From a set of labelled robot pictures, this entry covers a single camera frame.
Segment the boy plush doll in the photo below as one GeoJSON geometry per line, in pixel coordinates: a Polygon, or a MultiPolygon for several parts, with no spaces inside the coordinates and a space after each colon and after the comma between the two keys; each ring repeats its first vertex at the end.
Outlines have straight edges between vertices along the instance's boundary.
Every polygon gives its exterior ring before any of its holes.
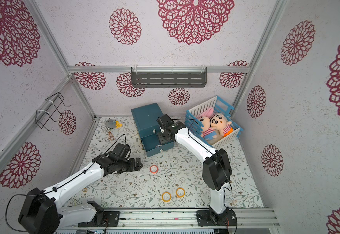
{"type": "Polygon", "coordinates": [[[229,121],[222,113],[216,113],[212,116],[210,119],[210,126],[212,129],[218,131],[219,135],[222,137],[226,137],[234,132],[232,122],[229,121]]]}

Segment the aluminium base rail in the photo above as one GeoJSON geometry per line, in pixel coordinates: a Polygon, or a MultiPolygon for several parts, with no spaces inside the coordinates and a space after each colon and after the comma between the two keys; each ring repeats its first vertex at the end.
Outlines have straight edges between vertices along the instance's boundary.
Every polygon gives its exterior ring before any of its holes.
{"type": "Polygon", "coordinates": [[[208,208],[105,209],[114,229],[279,229],[271,208],[231,208],[224,221],[214,224],[208,208]]]}

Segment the grey plush duck toy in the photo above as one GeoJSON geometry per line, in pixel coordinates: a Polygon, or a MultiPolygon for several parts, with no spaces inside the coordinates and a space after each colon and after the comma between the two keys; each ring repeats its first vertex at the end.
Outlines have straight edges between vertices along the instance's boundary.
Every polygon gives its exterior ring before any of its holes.
{"type": "Polygon", "coordinates": [[[123,124],[121,124],[118,120],[108,119],[107,121],[105,121],[105,127],[108,130],[117,129],[117,128],[120,128],[122,126],[123,126],[123,124]]]}

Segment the pink plush doll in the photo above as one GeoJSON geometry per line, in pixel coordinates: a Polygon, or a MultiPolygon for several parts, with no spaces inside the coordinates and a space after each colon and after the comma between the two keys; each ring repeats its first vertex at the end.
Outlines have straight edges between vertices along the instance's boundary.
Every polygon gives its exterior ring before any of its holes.
{"type": "Polygon", "coordinates": [[[203,127],[201,127],[202,129],[201,136],[207,141],[211,141],[217,138],[217,133],[215,129],[213,129],[210,125],[210,120],[211,117],[213,116],[213,113],[214,108],[210,107],[196,117],[197,120],[199,120],[203,124],[203,127]]]}

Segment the blue white toy crib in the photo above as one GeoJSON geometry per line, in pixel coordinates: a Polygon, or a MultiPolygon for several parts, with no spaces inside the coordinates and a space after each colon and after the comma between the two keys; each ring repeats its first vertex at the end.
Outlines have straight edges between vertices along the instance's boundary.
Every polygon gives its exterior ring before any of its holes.
{"type": "Polygon", "coordinates": [[[187,110],[185,125],[201,141],[218,150],[244,131],[232,121],[232,110],[233,106],[215,96],[187,110]]]}

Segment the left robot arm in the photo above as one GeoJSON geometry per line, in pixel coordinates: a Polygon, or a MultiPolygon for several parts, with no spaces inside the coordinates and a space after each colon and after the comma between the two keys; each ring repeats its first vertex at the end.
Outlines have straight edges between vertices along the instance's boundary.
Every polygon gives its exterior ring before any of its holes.
{"type": "Polygon", "coordinates": [[[91,201],[80,206],[65,207],[64,204],[91,183],[110,174],[140,171],[139,158],[118,157],[104,154],[65,180],[43,190],[35,188],[26,194],[19,214],[19,224],[30,234],[53,234],[58,228],[78,224],[99,227],[107,224],[104,209],[91,201]]]}

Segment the teal drawer cabinet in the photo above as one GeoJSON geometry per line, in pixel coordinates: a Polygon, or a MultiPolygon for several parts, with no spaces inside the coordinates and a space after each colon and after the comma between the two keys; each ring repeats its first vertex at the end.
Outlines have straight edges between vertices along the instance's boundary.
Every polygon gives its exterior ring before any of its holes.
{"type": "Polygon", "coordinates": [[[147,157],[163,153],[174,147],[174,141],[170,141],[162,147],[156,148],[160,144],[157,134],[161,132],[157,119],[164,115],[157,103],[134,108],[131,112],[147,157]]]}

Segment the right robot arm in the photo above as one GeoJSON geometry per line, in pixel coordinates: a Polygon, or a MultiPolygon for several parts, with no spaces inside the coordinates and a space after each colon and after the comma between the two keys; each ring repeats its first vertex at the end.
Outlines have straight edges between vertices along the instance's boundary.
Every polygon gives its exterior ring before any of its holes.
{"type": "Polygon", "coordinates": [[[184,146],[202,163],[202,178],[210,189],[208,210],[198,210],[198,225],[237,227],[236,213],[225,203],[226,191],[232,190],[232,169],[227,152],[216,150],[195,136],[182,122],[175,122],[168,115],[157,119],[161,129],[161,141],[174,141],[184,146]]]}

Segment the grey wall shelf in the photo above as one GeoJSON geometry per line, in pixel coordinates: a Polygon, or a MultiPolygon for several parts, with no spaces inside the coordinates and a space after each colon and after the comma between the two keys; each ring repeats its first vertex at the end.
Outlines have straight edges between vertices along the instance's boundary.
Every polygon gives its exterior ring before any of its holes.
{"type": "Polygon", "coordinates": [[[207,68],[131,68],[134,88],[203,88],[207,68]]]}

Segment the yellow tape roll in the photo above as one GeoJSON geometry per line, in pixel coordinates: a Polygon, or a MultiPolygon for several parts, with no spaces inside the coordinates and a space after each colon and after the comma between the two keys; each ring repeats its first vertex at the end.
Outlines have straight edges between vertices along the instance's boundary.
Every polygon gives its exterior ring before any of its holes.
{"type": "Polygon", "coordinates": [[[183,198],[185,196],[185,190],[183,188],[177,188],[176,197],[183,198]]]}
{"type": "Polygon", "coordinates": [[[162,201],[165,202],[165,203],[170,202],[171,199],[172,199],[172,195],[171,195],[171,193],[169,193],[169,192],[164,192],[164,193],[162,194],[162,196],[161,196],[161,199],[162,199],[162,201]]]}

